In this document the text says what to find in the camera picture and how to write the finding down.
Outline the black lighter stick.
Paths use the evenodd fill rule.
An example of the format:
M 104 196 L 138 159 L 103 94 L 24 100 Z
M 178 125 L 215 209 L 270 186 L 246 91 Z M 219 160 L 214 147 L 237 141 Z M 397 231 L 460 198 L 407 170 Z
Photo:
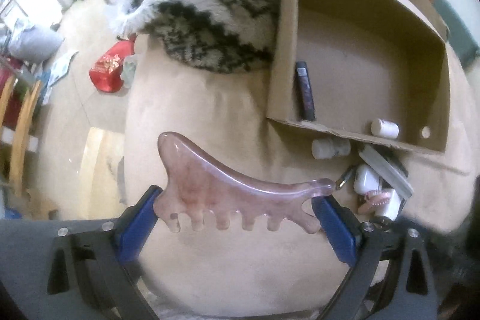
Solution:
M 295 63 L 295 77 L 301 117 L 306 121 L 313 122 L 316 120 L 315 106 L 306 62 L 298 61 Z

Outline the wooden chair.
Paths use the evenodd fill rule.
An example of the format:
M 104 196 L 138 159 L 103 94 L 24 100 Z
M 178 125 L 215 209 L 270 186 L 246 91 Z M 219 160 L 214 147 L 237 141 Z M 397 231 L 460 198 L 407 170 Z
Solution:
M 24 159 L 29 146 L 29 131 L 32 126 L 32 117 L 38 103 L 40 91 L 40 80 L 36 80 L 31 88 L 27 88 L 13 134 L 10 148 L 8 185 L 17 197 L 22 196 L 24 191 Z

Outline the white pill bottle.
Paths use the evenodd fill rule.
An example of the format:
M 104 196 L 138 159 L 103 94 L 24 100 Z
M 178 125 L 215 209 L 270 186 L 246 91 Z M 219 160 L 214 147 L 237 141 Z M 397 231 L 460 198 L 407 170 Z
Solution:
M 351 143 L 347 139 L 328 137 L 312 141 L 312 156 L 317 159 L 346 157 L 351 152 Z

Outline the black gold battery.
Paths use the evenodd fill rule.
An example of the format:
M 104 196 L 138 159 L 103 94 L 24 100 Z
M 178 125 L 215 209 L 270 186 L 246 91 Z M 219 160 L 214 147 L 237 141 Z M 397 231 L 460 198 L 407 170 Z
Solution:
M 357 169 L 357 165 L 350 165 L 346 171 L 344 171 L 340 177 L 336 180 L 335 185 L 336 189 L 342 189 L 346 183 L 355 175 Z

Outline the grey white sack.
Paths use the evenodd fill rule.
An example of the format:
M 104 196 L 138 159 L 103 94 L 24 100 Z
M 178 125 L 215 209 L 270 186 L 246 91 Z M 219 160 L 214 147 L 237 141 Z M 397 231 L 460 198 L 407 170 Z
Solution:
M 63 42 L 64 39 L 50 28 L 23 27 L 12 33 L 8 51 L 13 58 L 39 64 L 51 58 Z

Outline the red bag on floor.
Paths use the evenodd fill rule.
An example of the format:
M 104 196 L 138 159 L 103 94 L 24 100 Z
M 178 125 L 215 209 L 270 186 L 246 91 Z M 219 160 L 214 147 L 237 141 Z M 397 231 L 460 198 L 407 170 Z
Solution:
M 98 91 L 117 93 L 121 90 L 124 60 L 134 54 L 134 43 L 134 40 L 118 40 L 89 69 L 89 78 Z

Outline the furry patterned blanket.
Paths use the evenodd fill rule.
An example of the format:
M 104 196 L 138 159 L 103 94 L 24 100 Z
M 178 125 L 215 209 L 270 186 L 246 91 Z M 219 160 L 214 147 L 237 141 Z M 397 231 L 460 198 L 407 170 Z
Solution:
M 281 0 L 110 0 L 118 37 L 148 35 L 177 62 L 216 73 L 268 67 Z

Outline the cardboard box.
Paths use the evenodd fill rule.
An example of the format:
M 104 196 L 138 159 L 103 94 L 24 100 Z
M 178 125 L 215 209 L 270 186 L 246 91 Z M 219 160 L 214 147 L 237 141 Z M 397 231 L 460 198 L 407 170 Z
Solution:
M 396 149 L 442 153 L 450 119 L 443 39 L 409 0 L 281 0 L 267 115 L 289 126 Z M 316 120 L 302 119 L 295 63 L 306 62 Z M 396 140 L 371 122 L 399 125 Z

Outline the pink gua sha comb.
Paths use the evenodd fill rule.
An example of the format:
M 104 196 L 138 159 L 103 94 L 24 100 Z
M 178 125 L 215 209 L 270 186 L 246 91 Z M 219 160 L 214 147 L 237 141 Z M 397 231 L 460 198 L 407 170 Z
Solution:
M 153 210 L 173 233 L 181 230 L 180 214 L 186 214 L 198 232 L 204 227 L 206 213 L 214 214 L 220 231 L 229 229 L 231 214 L 239 213 L 245 231 L 251 231 L 256 218 L 264 216 L 270 232 L 278 231 L 288 220 L 314 234 L 320 223 L 303 210 L 303 204 L 314 197 L 330 196 L 336 189 L 328 178 L 296 184 L 252 178 L 219 162 L 177 132 L 160 134 L 157 149 L 168 181 L 154 200 Z

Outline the white remote control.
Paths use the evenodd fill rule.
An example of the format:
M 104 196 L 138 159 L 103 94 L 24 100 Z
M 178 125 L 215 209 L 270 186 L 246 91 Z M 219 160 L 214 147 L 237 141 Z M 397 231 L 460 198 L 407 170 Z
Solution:
M 370 145 L 361 145 L 359 155 L 362 160 L 371 166 L 385 182 L 391 185 L 395 191 L 404 200 L 408 200 L 413 193 L 413 187 L 408 181 L 408 177 L 395 164 L 390 163 L 376 149 Z

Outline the white charger block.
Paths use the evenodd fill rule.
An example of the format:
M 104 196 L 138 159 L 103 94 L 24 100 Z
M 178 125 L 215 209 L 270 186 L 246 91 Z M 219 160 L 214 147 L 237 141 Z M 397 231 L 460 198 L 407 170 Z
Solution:
M 380 205 L 375 211 L 374 216 L 378 218 L 386 218 L 394 222 L 400 214 L 400 206 L 402 205 L 401 196 L 393 188 L 385 188 L 383 193 L 389 195 L 390 198 L 384 205 Z

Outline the teal cushion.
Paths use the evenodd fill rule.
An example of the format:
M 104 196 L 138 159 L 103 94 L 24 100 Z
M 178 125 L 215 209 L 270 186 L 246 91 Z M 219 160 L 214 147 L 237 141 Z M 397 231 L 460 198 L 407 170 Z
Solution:
M 429 0 L 448 27 L 448 42 L 465 70 L 479 59 L 479 43 L 448 0 Z

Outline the pink hair clip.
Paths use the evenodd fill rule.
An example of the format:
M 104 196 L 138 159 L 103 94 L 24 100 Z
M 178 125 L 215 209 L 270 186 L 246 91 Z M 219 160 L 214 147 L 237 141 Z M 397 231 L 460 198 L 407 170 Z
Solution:
M 387 205 L 391 199 L 391 193 L 370 191 L 364 195 L 364 203 L 358 208 L 358 214 L 370 214 L 380 206 Z

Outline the white earbuds case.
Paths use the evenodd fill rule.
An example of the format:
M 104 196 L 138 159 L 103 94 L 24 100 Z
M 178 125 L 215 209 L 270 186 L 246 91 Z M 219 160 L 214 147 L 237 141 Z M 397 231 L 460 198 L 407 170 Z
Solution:
M 382 189 L 382 179 L 373 168 L 361 164 L 356 169 L 353 188 L 355 193 L 364 196 L 369 192 L 380 191 Z

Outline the small white bottle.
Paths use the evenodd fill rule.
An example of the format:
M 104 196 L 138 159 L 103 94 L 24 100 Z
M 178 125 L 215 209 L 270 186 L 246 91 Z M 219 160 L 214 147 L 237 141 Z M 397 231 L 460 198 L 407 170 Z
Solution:
M 399 125 L 381 118 L 375 118 L 370 125 L 373 136 L 396 140 L 400 134 Z

